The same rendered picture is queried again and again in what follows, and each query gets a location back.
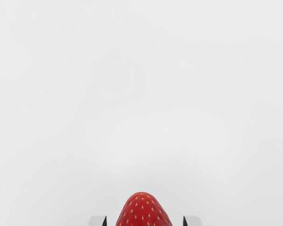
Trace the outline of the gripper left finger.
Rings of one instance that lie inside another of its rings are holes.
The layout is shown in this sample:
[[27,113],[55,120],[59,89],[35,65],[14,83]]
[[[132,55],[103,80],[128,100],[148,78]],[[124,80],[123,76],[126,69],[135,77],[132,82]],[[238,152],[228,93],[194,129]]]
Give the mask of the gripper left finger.
[[107,226],[106,216],[91,216],[88,221],[88,226]]

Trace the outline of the red strawberry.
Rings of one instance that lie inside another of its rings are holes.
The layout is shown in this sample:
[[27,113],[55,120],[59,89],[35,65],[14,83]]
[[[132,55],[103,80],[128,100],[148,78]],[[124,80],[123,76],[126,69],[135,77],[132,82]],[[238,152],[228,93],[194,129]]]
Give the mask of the red strawberry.
[[173,224],[153,195],[137,192],[125,202],[116,226],[173,226]]

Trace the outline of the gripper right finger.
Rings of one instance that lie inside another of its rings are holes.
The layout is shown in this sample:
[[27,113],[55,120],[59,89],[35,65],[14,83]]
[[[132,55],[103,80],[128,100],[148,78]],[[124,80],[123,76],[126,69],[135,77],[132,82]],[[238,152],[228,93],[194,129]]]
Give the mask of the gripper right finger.
[[202,226],[202,220],[198,216],[184,216],[183,226]]

